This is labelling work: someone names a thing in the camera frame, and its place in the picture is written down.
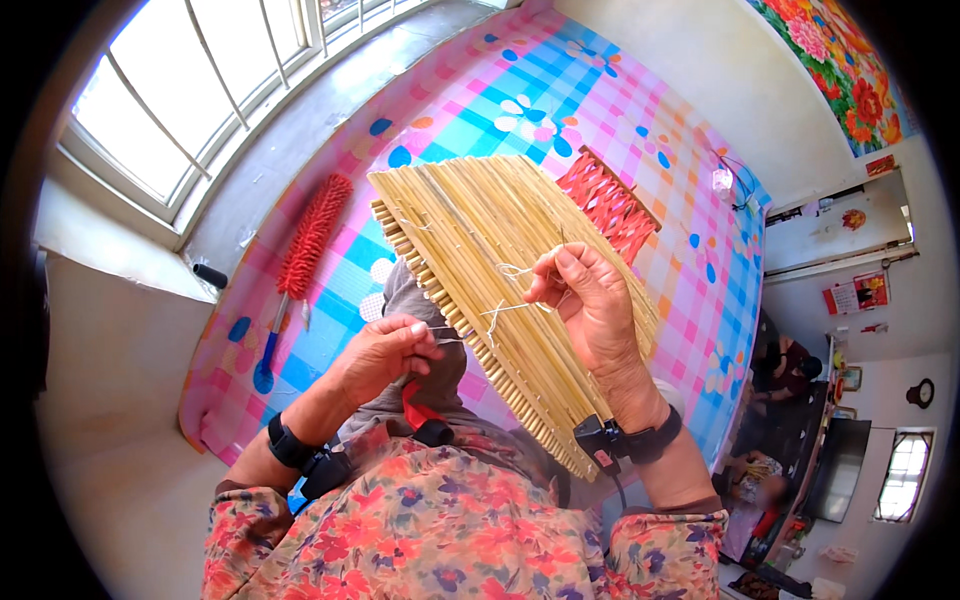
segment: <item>bamboo mat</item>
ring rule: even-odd
[[[593,481],[597,469],[573,428],[591,414],[609,419],[610,408],[559,315],[537,305],[490,312],[523,304],[521,294],[533,279],[521,273],[514,280],[497,265],[529,269],[564,241],[593,246],[628,282],[646,357],[657,311],[628,265],[526,156],[455,158],[369,173],[368,179],[380,196],[371,202],[373,216],[424,295],[464,338],[523,426],[570,472]]]

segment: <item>black cylinder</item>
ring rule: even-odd
[[[222,290],[227,287],[227,276],[223,273],[220,273],[216,269],[211,269],[206,265],[196,264],[193,266],[193,273],[218,290]]]

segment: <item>television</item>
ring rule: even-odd
[[[830,420],[817,458],[817,473],[804,502],[804,515],[843,522],[867,451],[870,424],[868,420]]]

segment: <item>pink and blue checkered mat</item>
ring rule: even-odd
[[[526,154],[556,179],[585,143],[636,185],[663,222],[634,263],[660,311],[647,364],[687,398],[687,426],[711,464],[754,341],[762,210],[733,211],[712,193],[717,164],[705,146],[726,144],[652,72],[557,12],[524,9],[460,34],[396,78],[283,193],[197,347],[180,401],[187,439],[232,464],[256,431],[379,317],[396,258],[370,215],[375,193],[367,172],[454,156]],[[309,192],[333,171],[348,175],[356,192],[310,288],[310,329],[303,330],[298,309],[288,309],[272,373],[264,377],[256,365],[279,301],[280,260]],[[746,191],[767,205],[749,171],[738,175],[749,188],[738,189],[738,202]],[[472,357],[460,394],[480,417],[516,426]]]

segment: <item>peony painting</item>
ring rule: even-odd
[[[836,0],[747,0],[780,34],[864,156],[918,132],[874,46]]]

